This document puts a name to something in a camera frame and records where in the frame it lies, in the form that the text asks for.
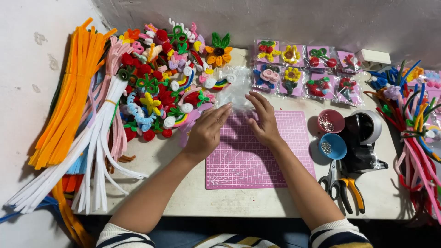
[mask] yellow pliers handle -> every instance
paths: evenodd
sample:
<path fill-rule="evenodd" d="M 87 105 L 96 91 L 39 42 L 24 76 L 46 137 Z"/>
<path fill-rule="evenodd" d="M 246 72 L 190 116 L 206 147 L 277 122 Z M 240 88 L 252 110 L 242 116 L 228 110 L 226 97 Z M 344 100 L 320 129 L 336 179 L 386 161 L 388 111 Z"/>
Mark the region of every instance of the yellow pliers handle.
<path fill-rule="evenodd" d="M 364 214 L 364 199 L 363 195 L 361 194 L 361 191 L 355 185 L 355 180 L 353 178 L 341 178 L 338 180 L 340 184 L 340 196 L 343 201 L 344 207 L 346 208 L 346 211 L 349 214 L 352 214 L 352 208 L 348 201 L 348 186 L 351 188 L 352 192 L 354 192 L 355 198 L 357 199 L 357 205 L 359 208 L 360 213 Z"/>

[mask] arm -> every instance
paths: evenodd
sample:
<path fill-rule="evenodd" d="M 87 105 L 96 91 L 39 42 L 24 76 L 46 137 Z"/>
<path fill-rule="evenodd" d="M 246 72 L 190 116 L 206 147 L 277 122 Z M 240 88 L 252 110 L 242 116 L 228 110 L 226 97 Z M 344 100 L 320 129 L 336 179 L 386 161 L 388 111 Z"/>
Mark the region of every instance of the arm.
<path fill-rule="evenodd" d="M 288 185 L 297 210 L 311 230 L 344 219 L 340 209 L 300 163 L 277 129 L 274 108 L 262 95 L 250 91 L 245 95 L 255 106 L 261 124 L 249 119 L 256 138 L 273 153 Z"/>
<path fill-rule="evenodd" d="M 230 113 L 230 104 L 206 110 L 191 129 L 185 148 L 131 195 L 109 223 L 137 233 L 152 231 L 182 179 L 219 145 L 221 127 Z"/>

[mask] pink bowl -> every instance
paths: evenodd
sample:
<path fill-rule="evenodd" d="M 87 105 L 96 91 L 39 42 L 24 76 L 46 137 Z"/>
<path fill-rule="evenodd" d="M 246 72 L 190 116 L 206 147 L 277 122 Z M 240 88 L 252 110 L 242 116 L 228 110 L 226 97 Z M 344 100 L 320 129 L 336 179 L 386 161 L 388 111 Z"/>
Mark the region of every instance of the pink bowl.
<path fill-rule="evenodd" d="M 330 122 L 334 126 L 334 130 L 332 132 L 326 131 L 321 125 L 320 125 L 320 117 L 324 114 L 327 114 L 327 121 Z M 327 133 L 339 133 L 343 130 L 345 122 L 343 116 L 336 110 L 333 109 L 325 109 L 318 114 L 318 127 Z"/>

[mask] table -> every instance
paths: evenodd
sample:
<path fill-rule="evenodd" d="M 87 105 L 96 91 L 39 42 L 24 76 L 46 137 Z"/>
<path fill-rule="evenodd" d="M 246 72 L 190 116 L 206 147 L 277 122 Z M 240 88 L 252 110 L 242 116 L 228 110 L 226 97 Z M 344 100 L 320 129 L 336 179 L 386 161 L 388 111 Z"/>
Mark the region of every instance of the table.
<path fill-rule="evenodd" d="M 248 51 L 233 49 L 230 65 L 249 66 Z M 363 84 L 364 90 L 371 87 Z M 358 108 L 344 104 L 335 104 L 326 101 L 324 104 L 309 99 L 280 98 L 265 94 L 265 97 L 274 106 L 275 110 L 300 110 L 305 112 L 308 123 L 309 140 L 311 142 L 312 157 L 317 179 L 326 175 L 330 160 L 320 161 L 322 158 L 317 150 L 317 122 L 316 117 L 323 109 L 336 109 L 344 117 L 349 116 Z M 363 96 L 365 107 L 375 111 L 379 105 L 377 100 Z M 396 152 L 386 122 L 381 118 L 382 134 L 376 142 L 375 152 L 379 159 L 388 163 L 389 168 L 361 174 L 356 178 L 356 184 L 363 194 L 366 213 L 361 214 L 355 207 L 352 195 L 349 202 L 353 214 L 348 218 L 365 219 L 409 219 L 413 215 L 413 208 L 408 201 L 407 190 L 398 182 L 398 176 L 393 170 Z M 121 163 L 127 169 L 154 175 L 155 172 L 166 166 L 180 151 L 178 146 L 179 130 L 166 139 L 161 135 L 150 142 L 142 137 L 135 138 L 128 143 L 127 156 L 136 155 L 130 163 Z M 124 190 L 131 192 L 140 187 L 142 180 L 128 178 L 117 172 L 112 175 Z M 106 182 L 108 196 L 107 214 L 112 214 L 116 207 L 124 201 L 124 195 L 110 183 Z M 341 199 L 336 201 L 340 209 L 344 209 Z M 106 214 L 102 211 L 93 214 Z M 217 217 L 289 217 L 300 218 L 292 202 L 287 188 L 258 188 L 258 189 L 205 189 L 205 161 L 199 163 L 181 182 L 171 197 L 165 211 L 166 216 L 217 216 Z"/>

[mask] forearm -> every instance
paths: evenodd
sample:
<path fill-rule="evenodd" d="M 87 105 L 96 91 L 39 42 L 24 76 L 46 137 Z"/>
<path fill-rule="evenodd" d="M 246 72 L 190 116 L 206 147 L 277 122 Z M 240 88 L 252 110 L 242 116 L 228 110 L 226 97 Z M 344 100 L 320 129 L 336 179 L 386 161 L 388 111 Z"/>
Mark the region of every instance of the forearm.
<path fill-rule="evenodd" d="M 297 210 L 311 230 L 344 219 L 340 209 L 300 163 L 285 141 L 270 147 Z"/>
<path fill-rule="evenodd" d="M 180 153 L 131 195 L 112 216 L 109 223 L 138 233 L 152 231 L 173 192 L 196 164 L 197 162 L 188 155 Z"/>

